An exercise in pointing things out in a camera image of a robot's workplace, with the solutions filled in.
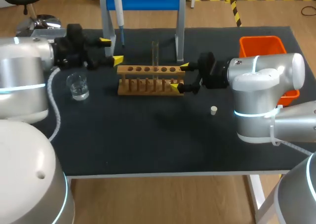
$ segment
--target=wooden test tube rack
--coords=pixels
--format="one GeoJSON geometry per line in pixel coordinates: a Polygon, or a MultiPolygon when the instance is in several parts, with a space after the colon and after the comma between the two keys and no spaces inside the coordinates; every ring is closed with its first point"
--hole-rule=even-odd
{"type": "Polygon", "coordinates": [[[179,66],[118,66],[118,75],[121,75],[118,86],[119,95],[172,95],[182,96],[174,91],[170,84],[183,83],[185,75],[179,66]],[[157,76],[158,79],[127,79],[126,75],[157,76]],[[164,79],[163,76],[173,76],[173,79],[164,79]]]}

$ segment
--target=white robotic arm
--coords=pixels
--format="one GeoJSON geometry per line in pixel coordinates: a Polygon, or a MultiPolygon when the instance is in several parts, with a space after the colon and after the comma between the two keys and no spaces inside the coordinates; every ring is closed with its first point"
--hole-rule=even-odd
{"type": "Polygon", "coordinates": [[[237,134],[243,141],[316,141],[316,102],[287,108],[277,107],[282,95],[300,89],[305,80],[305,64],[299,53],[234,58],[216,63],[212,53],[198,63],[188,63],[183,71],[199,70],[191,85],[174,84],[179,92],[197,93],[200,85],[208,89],[231,86],[237,120],[237,134]]]}

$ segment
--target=robotic arm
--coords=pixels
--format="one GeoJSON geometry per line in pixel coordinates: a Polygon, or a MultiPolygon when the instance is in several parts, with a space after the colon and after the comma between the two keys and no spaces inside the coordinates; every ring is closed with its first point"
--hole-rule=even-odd
{"type": "Polygon", "coordinates": [[[43,71],[53,66],[61,70],[86,66],[96,69],[100,64],[114,65],[113,57],[93,62],[88,47],[111,46],[103,38],[88,39],[79,24],[67,26],[65,37],[53,43],[38,38],[0,39],[0,118],[34,123],[48,115],[43,71]]]}
{"type": "Polygon", "coordinates": [[[181,70],[198,70],[199,75],[191,85],[173,84],[180,93],[197,93],[200,86],[231,86],[241,140],[273,144],[316,140],[316,102],[277,107],[284,93],[303,86],[305,64],[299,53],[234,58],[227,63],[216,62],[208,53],[201,55],[197,63],[183,65],[181,70]]]}

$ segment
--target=white cable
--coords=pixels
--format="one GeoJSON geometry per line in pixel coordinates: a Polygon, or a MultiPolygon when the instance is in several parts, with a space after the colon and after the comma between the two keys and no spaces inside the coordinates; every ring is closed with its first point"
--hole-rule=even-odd
{"type": "Polygon", "coordinates": [[[53,78],[54,76],[60,72],[60,68],[56,68],[49,76],[48,78],[48,82],[47,82],[47,93],[48,93],[48,99],[53,107],[53,110],[55,112],[55,116],[56,116],[56,127],[55,130],[53,132],[53,134],[50,136],[50,138],[48,139],[49,141],[53,141],[53,139],[56,137],[56,135],[58,134],[58,131],[60,129],[60,124],[61,124],[61,118],[60,118],[60,113],[57,107],[57,104],[54,100],[54,96],[53,96],[53,91],[51,89],[51,84],[53,82],[53,78]]]}
{"type": "Polygon", "coordinates": [[[305,150],[305,149],[303,149],[303,148],[301,148],[301,147],[299,147],[297,145],[294,145],[294,144],[292,144],[292,143],[290,143],[288,141],[281,141],[281,143],[284,144],[284,145],[287,145],[287,146],[289,146],[289,147],[291,147],[291,148],[293,148],[293,149],[295,149],[297,151],[300,151],[300,152],[302,152],[302,153],[304,153],[304,154],[306,154],[308,156],[311,156],[313,154],[312,152],[310,152],[308,150],[305,150]]]}

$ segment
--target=water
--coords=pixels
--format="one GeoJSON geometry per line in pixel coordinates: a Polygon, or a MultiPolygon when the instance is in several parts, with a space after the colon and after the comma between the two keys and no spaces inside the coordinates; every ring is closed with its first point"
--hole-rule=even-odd
{"type": "Polygon", "coordinates": [[[85,82],[73,83],[70,86],[70,91],[75,100],[85,100],[89,97],[88,85],[85,82]]]}

